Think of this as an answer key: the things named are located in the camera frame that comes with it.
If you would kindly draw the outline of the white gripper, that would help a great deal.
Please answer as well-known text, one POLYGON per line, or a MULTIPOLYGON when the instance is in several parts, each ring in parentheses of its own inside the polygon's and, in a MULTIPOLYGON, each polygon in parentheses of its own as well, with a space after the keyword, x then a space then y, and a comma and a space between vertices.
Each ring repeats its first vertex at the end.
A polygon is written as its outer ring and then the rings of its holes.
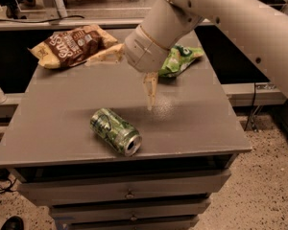
POLYGON ((144 75, 143 87, 147 97, 147 108, 153 109, 156 102, 158 71, 169 54, 169 50, 160 47, 139 25, 123 43, 115 44, 89 57, 85 65, 99 62, 119 62, 125 50, 125 57, 130 66, 144 75))

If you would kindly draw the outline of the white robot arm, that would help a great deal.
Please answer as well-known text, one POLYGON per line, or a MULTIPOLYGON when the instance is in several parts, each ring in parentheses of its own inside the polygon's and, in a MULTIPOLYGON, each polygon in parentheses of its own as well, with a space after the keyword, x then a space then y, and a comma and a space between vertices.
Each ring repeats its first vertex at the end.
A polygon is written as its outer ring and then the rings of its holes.
POLYGON ((203 20, 215 25, 288 99, 288 15, 258 0, 156 0, 124 41, 127 63, 158 71, 203 20))

